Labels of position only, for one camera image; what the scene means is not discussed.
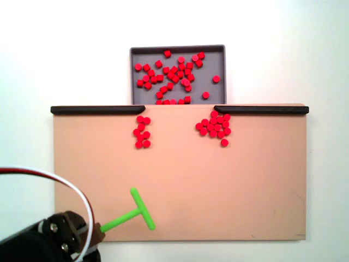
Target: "gray tray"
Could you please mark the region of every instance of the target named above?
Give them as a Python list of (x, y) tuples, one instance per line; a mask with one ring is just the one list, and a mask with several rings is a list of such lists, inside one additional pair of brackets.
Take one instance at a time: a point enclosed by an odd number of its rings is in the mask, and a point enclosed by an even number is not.
[[(165, 50), (170, 50), (172, 55), (166, 58)], [(185, 96), (191, 96), (191, 104), (226, 104), (226, 84), (225, 84), (225, 47), (224, 45), (201, 45), (201, 46), (164, 46), (164, 47), (132, 47), (130, 49), (131, 61), (131, 84), (132, 84), (132, 104), (134, 105), (149, 105), (155, 104), (160, 87), (167, 85), (170, 81), (166, 75), (161, 83), (152, 86), (150, 90), (137, 87), (137, 80), (147, 74), (143, 70), (137, 72), (135, 64), (140, 63), (149, 64), (155, 74), (163, 74), (163, 67), (178, 66), (178, 57), (185, 58), (185, 64), (192, 62), (191, 57), (199, 52), (205, 52), (203, 66), (197, 68), (194, 63), (192, 73), (195, 80), (191, 83), (192, 90), (186, 92), (184, 87), (180, 84), (180, 80), (173, 87), (172, 91), (164, 94), (162, 100), (184, 99)], [(155, 62), (161, 60), (163, 67), (158, 69)], [(220, 81), (215, 84), (212, 80), (214, 75), (220, 76)], [(203, 92), (209, 92), (208, 99), (202, 98)]]

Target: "white background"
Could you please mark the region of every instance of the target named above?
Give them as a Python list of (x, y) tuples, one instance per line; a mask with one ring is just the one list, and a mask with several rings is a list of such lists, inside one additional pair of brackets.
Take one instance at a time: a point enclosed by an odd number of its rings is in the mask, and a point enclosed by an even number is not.
[[(306, 241), (105, 243), (102, 261), (349, 261), (348, 1), (1, 1), (0, 165), (53, 171), (52, 105), (130, 104), (130, 47), (206, 44), (226, 46), (228, 103), (310, 107)], [(1, 177), (0, 208), (1, 239), (53, 214), (53, 183)]]

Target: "green plastic stick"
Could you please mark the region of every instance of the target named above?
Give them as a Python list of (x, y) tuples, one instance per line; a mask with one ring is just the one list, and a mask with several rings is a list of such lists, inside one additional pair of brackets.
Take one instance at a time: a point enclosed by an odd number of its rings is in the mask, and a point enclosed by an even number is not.
[(141, 199), (141, 196), (139, 195), (138, 191), (136, 188), (131, 188), (130, 190), (131, 195), (133, 197), (133, 199), (136, 202), (136, 205), (138, 206), (138, 208), (132, 210), (131, 212), (128, 212), (127, 214), (122, 215), (121, 217), (118, 217), (117, 219), (114, 219), (113, 221), (106, 223), (105, 225), (102, 225), (100, 227), (100, 231), (107, 232), (108, 230), (117, 227), (118, 225), (130, 220), (131, 218), (134, 218), (135, 216), (138, 216), (140, 214), (142, 214), (148, 228), (150, 230), (154, 230), (155, 229), (155, 224), (154, 221), (152, 219), (152, 217), (150, 216), (143, 200)]

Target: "screw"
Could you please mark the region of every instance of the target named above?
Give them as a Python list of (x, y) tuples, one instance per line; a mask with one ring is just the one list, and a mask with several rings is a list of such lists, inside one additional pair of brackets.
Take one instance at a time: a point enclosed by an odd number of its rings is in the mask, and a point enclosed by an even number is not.
[(62, 250), (65, 251), (66, 253), (68, 252), (68, 245), (67, 245), (66, 243), (63, 243), (63, 244), (61, 245), (61, 248), (62, 248)]
[(50, 224), (50, 229), (52, 232), (56, 233), (58, 231), (58, 226), (54, 223)]

